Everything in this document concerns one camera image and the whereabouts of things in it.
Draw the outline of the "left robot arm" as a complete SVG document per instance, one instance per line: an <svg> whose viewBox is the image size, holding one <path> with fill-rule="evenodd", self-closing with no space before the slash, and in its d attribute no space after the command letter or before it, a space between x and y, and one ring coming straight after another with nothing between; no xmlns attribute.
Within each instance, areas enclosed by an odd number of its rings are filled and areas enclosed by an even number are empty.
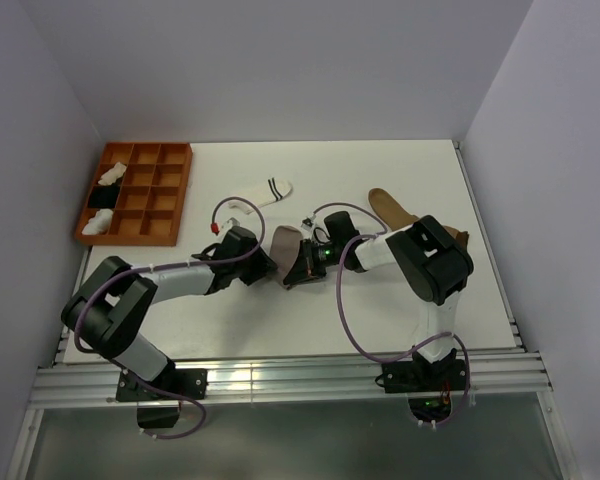
<svg viewBox="0 0 600 480"><path fill-rule="evenodd" d="M95 354L139 377L139 388L163 399L175 386L174 362L140 328L154 304L208 296L238 279L249 286L277 265L255 234L240 226L182 263L132 267L119 256L103 260L61 312L61 321Z"/></svg>

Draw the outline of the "tan brown long sock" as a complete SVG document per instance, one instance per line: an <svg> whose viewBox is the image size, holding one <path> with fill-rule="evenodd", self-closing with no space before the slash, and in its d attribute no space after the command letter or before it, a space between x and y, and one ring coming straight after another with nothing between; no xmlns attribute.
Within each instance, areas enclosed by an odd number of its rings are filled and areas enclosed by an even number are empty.
<svg viewBox="0 0 600 480"><path fill-rule="evenodd" d="M397 231L412 226L420 217L408 212L393 196L382 188L373 188L368 193L368 202L375 214L390 228ZM469 232L444 225L443 228L464 249L468 249Z"/></svg>

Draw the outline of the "grey sock with red cuff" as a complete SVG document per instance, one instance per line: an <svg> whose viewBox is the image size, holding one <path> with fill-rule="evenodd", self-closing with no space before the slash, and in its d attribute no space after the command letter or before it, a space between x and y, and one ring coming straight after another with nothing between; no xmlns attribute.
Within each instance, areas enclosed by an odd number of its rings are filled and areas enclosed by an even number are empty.
<svg viewBox="0 0 600 480"><path fill-rule="evenodd" d="M291 272L304 236L300 230L292 226L278 226L273 234L269 256L276 263L277 270L273 278L285 290L291 289L284 280Z"/></svg>

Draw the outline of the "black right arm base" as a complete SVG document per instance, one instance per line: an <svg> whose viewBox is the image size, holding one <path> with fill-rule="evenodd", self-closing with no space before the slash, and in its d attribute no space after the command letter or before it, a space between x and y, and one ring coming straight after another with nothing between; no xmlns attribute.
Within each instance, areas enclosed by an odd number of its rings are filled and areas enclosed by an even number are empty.
<svg viewBox="0 0 600 480"><path fill-rule="evenodd" d="M469 368L465 360L456 358L456 350L433 363L415 354L409 361L385 363L375 384L386 394L424 394L408 398L411 414L417 421L438 424L453 413L452 393L465 393L469 387Z"/></svg>

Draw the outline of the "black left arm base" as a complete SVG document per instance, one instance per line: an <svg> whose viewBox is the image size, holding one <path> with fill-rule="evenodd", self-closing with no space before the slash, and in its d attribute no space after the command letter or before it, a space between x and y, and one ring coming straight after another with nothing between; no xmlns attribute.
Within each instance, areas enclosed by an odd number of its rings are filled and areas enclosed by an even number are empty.
<svg viewBox="0 0 600 480"><path fill-rule="evenodd" d="M123 369L115 400L137 405L136 423L141 433L162 440L179 439L199 431L204 425L207 411L200 401L206 396L207 385L208 370L204 368L176 368L164 386L152 385ZM163 433L163 430L176 426L185 403L199 410L197 423L180 433Z"/></svg>

